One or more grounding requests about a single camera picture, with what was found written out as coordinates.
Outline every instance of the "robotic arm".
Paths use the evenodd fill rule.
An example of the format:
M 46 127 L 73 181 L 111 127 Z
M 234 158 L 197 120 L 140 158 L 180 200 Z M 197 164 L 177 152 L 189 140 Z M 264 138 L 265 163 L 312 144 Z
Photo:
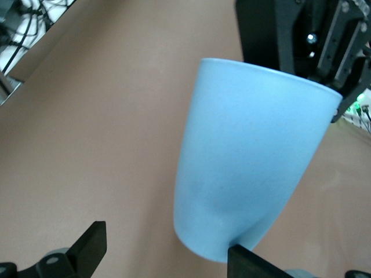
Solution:
M 90 278 L 106 251 L 106 222 L 96 221 L 65 254 L 47 255 L 19 272 L 12 262 L 0 263 L 0 278 Z
M 339 92 L 336 122 L 371 84 L 370 7 L 368 0 L 237 0 L 243 59 Z

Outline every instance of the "cable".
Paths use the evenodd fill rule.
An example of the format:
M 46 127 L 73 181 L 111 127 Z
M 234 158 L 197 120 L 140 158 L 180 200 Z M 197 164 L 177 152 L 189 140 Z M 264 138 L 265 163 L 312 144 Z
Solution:
M 47 2 L 50 5 L 58 6 L 58 7 L 65 7 L 68 8 L 68 1 L 66 0 L 59 0 L 57 3 L 54 3 L 52 0 L 41 0 L 41 2 Z
M 42 12 L 40 10 L 40 7 L 38 7 L 37 9 L 34 9 L 34 2 L 33 0 L 28 0 L 28 2 L 30 3 L 30 7 L 28 7 L 24 12 L 23 14 L 30 14 L 31 17 L 33 17 L 33 15 L 36 15 L 36 30 L 34 31 L 33 34 L 26 34 L 26 33 L 23 33 L 23 34 L 19 34 L 19 35 L 25 35 L 27 37 L 33 37 L 32 41 L 31 42 L 28 42 L 28 45 L 32 46 L 32 44 L 34 43 L 34 41 L 38 38 L 38 34 L 39 34 L 39 27 L 40 27 L 40 20 L 39 20 L 39 16 L 42 16 Z
M 26 47 L 24 45 L 21 45 L 19 42 L 15 42 L 15 41 L 10 41 L 9 42 L 9 46 L 21 46 L 21 47 L 25 48 L 26 50 L 29 50 L 30 49 L 29 47 Z
M 38 20 L 38 18 L 36 18 L 36 20 L 37 20 L 36 30 L 33 34 L 21 33 L 21 32 L 18 32 L 18 30 L 10 28 L 10 27 L 7 27 L 6 29 L 9 30 L 10 32 L 13 32 L 13 33 L 15 33 L 17 35 L 20 35 L 20 36 L 37 36 L 39 34 L 39 20 Z
M 369 120 L 370 120 L 370 122 L 371 122 L 371 117 L 370 117 L 370 113 L 369 113 L 369 111 L 367 111 L 367 112 L 365 112 L 366 113 L 366 115 L 367 115 L 367 118 L 369 118 Z
M 24 40 L 26 39 L 26 35 L 28 34 L 28 31 L 30 30 L 31 23 L 32 23 L 32 16 L 30 16 L 30 19 L 28 21 L 26 30 L 24 32 L 24 35 L 23 35 L 21 41 L 19 42 L 19 45 L 17 46 L 16 50 L 14 51 L 14 53 L 12 54 L 12 56 L 10 57 L 9 61 L 6 63 L 5 67 L 2 69 L 3 72 L 6 72 L 6 70 L 9 68 L 9 66 L 13 62 L 14 58 L 17 56 L 19 50 L 22 48 L 22 45 L 24 43 Z
M 371 134 L 371 130 L 369 129 L 369 127 L 366 125 L 365 121 L 362 119 L 362 117 L 359 117 L 363 123 L 363 125 L 365 126 L 365 128 L 367 129 L 367 131 Z
M 52 25 L 54 24 L 54 22 L 50 19 L 49 14 L 48 14 L 48 11 L 46 10 L 46 8 L 45 8 L 44 4 L 42 3 L 42 1 L 43 0 L 39 0 L 39 3 L 40 3 L 39 10 L 41 10 L 42 15 L 44 17 L 45 32 L 47 32 L 52 27 Z
M 368 105 L 363 105 L 362 106 L 362 111 L 367 115 L 367 118 L 369 118 L 369 121 L 371 122 L 371 117 L 369 113 L 369 106 Z

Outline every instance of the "black cable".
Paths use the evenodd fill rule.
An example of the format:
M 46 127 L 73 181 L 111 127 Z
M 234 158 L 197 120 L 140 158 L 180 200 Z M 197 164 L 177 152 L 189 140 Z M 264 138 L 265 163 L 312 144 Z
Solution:
M 64 2 L 64 0 L 59 0 L 57 3 L 54 3 L 51 0 L 41 0 L 41 2 L 47 2 L 48 4 L 53 5 L 53 6 L 68 8 L 68 2 L 67 1 L 66 1 L 66 4 L 61 4 L 62 2 Z
M 45 32 L 47 32 L 52 27 L 52 25 L 54 24 L 54 22 L 50 19 L 49 14 L 48 14 L 48 11 L 46 10 L 46 8 L 45 8 L 44 4 L 42 3 L 42 1 L 43 0 L 39 0 L 39 3 L 40 3 L 39 10 L 41 10 L 42 15 L 44 17 Z
M 19 50 L 22 48 L 22 45 L 24 43 L 24 40 L 26 39 L 26 35 L 28 34 L 28 31 L 30 30 L 31 23 L 32 23 L 32 16 L 30 16 L 30 20 L 28 21 L 26 30 L 24 32 L 24 35 L 23 35 L 21 41 L 19 42 L 19 45 L 17 46 L 16 50 L 14 51 L 14 53 L 12 54 L 12 56 L 10 57 L 9 61 L 6 63 L 5 67 L 2 69 L 3 72 L 6 72 L 6 70 L 9 68 L 9 66 L 13 62 L 14 58 L 17 56 Z
M 367 111 L 367 112 L 365 112 L 366 113 L 366 115 L 367 115 L 367 118 L 369 118 L 369 120 L 370 120 L 370 122 L 371 122 L 371 117 L 370 117 L 370 113 L 369 113 L 369 111 Z
M 365 121 L 362 119 L 362 117 L 359 117 L 363 123 L 363 125 L 365 126 L 366 130 L 371 134 L 371 130 L 369 129 L 369 127 L 366 125 Z
M 36 23 L 36 30 L 33 34 L 25 34 L 25 33 L 21 33 L 21 32 L 18 32 L 18 30 L 16 29 L 13 29 L 13 28 L 10 28 L 10 27 L 7 27 L 6 29 L 9 30 L 10 32 L 13 32 L 17 35 L 20 35 L 20 36 L 37 36 L 39 34 L 39 20 L 38 18 L 36 18 L 37 20 L 37 23 Z
M 21 45 L 19 42 L 15 42 L 15 41 L 10 41 L 9 42 L 9 46 L 21 46 L 21 47 L 23 47 L 23 48 L 25 48 L 26 50 L 29 50 L 30 48 L 29 47 L 26 47 L 26 46 L 24 46 L 24 45 Z

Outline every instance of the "blue cup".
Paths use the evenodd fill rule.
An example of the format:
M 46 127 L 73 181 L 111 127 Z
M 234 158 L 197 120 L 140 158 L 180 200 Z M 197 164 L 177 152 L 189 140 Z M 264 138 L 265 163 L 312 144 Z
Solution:
M 194 253 L 252 250 L 309 165 L 342 97 L 273 69 L 202 59 L 176 178 L 174 227 Z

